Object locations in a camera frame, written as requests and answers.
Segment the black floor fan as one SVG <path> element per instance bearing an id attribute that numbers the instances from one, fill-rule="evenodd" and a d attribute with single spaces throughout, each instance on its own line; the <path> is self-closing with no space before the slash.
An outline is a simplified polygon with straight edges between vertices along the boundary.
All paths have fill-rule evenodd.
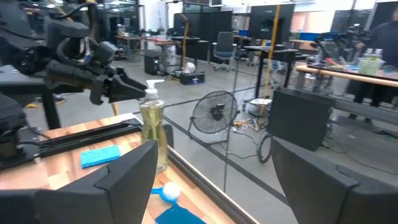
<path id="1" fill-rule="evenodd" d="M 191 134 L 191 128 L 203 134 L 217 134 L 230 131 L 234 120 L 239 114 L 235 96 L 227 91 L 213 91 L 199 99 L 195 105 L 188 125 L 188 137 L 205 145 L 229 142 L 229 134 L 220 141 L 203 142 Z"/>

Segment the blue scrub sponge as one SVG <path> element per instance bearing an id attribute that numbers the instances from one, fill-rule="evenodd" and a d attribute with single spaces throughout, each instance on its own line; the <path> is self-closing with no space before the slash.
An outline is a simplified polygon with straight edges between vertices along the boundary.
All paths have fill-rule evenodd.
<path id="1" fill-rule="evenodd" d="M 192 212 L 177 203 L 166 209 L 156 219 L 155 224 L 206 224 Z"/>
<path id="2" fill-rule="evenodd" d="M 112 145 L 91 151 L 85 151 L 80 154 L 81 168 L 98 166 L 121 157 L 119 146 Z"/>

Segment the wooden workbench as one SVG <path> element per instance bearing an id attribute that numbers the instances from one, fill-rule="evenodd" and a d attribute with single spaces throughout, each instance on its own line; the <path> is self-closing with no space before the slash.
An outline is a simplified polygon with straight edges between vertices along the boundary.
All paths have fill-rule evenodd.
<path id="1" fill-rule="evenodd" d="M 333 71 L 333 70 L 320 69 L 309 65 L 296 66 L 295 70 L 298 72 L 297 81 L 295 84 L 296 90 L 303 89 L 306 73 L 314 73 L 316 75 L 326 75 L 330 77 L 345 78 L 359 82 L 366 82 L 366 83 L 398 88 L 398 78 L 393 77 L 393 74 L 390 77 L 386 77 L 383 71 L 378 71 L 378 74 L 376 76 L 368 76 L 368 75 L 360 75 L 357 73 L 350 73 L 342 70 Z"/>

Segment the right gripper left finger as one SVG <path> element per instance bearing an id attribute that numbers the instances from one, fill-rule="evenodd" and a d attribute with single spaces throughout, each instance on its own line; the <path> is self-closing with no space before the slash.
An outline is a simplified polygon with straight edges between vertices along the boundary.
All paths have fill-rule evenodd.
<path id="1" fill-rule="evenodd" d="M 150 140 L 58 190 L 0 190 L 0 224 L 141 224 L 157 159 Z"/>

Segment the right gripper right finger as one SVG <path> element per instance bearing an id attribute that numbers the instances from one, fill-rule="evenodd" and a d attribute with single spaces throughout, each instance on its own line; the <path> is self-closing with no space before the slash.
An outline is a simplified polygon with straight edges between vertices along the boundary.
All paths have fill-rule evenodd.
<path id="1" fill-rule="evenodd" d="M 298 224 L 398 224 L 398 187 L 281 139 L 272 160 Z"/>

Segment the person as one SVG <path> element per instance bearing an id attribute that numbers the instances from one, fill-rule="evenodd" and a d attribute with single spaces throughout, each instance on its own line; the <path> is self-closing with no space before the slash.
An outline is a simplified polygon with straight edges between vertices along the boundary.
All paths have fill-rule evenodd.
<path id="1" fill-rule="evenodd" d="M 398 68 L 398 7 L 395 8 L 391 21 L 375 27 L 368 34 L 368 39 L 364 42 L 359 42 L 356 46 L 358 50 L 364 47 L 382 49 L 384 64 Z M 370 106 L 378 107 L 389 91 L 389 88 L 383 85 L 361 83 L 353 101 L 355 103 L 362 103 L 370 90 L 373 90 Z"/>

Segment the yellow soap pump bottle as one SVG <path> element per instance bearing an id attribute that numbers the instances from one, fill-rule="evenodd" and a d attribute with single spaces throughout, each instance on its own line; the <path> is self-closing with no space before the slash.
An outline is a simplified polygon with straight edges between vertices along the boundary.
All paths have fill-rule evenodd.
<path id="1" fill-rule="evenodd" d="M 156 140 L 158 147 L 158 159 L 156 172 L 166 170 L 168 166 L 168 144 L 165 129 L 163 127 L 163 114 L 165 101 L 159 98 L 156 83 L 164 82 L 160 80 L 147 80 L 145 96 L 139 101 L 139 108 L 143 118 L 141 133 L 141 143 L 148 140 Z"/>

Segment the blue dish brush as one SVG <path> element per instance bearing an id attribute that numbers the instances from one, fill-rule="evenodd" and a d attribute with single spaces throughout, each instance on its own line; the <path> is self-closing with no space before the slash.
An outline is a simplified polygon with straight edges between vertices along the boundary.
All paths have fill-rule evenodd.
<path id="1" fill-rule="evenodd" d="M 163 187 L 153 188 L 150 194 L 158 195 L 164 202 L 177 203 L 181 189 L 178 184 L 167 182 Z"/>

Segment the power strip with plugs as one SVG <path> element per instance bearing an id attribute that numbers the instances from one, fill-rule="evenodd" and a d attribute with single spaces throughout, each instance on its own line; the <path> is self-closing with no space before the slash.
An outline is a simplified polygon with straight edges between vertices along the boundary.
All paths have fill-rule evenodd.
<path id="1" fill-rule="evenodd" d="M 248 118 L 242 121 L 234 121 L 233 124 L 235 127 L 242 129 L 252 128 L 256 131 L 259 129 L 259 125 L 256 118 Z"/>

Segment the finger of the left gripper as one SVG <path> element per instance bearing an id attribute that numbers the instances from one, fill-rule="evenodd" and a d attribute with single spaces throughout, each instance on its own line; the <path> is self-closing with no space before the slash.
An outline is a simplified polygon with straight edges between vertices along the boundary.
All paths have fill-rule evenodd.
<path id="1" fill-rule="evenodd" d="M 146 86 L 129 77 L 113 77 L 108 85 L 107 97 L 110 103 L 138 100 L 145 96 Z"/>
<path id="2" fill-rule="evenodd" d="M 122 67 L 116 67 L 115 69 L 115 79 L 119 82 L 133 82 L 135 81 L 132 79 Z"/>

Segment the grey office chair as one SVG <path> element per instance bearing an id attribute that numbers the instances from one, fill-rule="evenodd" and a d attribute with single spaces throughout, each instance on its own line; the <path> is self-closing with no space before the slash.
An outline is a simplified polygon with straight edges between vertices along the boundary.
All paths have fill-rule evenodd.
<path id="1" fill-rule="evenodd" d="M 227 64 L 234 57 L 235 53 L 236 44 L 234 44 L 234 34 L 232 32 L 219 32 L 217 42 L 214 42 L 213 45 L 213 56 L 221 60 L 220 64 L 213 67 L 214 71 L 234 70 L 231 65 Z"/>

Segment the black computer tower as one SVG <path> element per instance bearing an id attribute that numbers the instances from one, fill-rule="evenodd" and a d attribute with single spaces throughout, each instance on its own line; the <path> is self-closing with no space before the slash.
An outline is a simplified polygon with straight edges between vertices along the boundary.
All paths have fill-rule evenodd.
<path id="1" fill-rule="evenodd" d="M 267 132 L 309 151 L 322 144 L 335 100 L 283 88 L 273 95 Z"/>

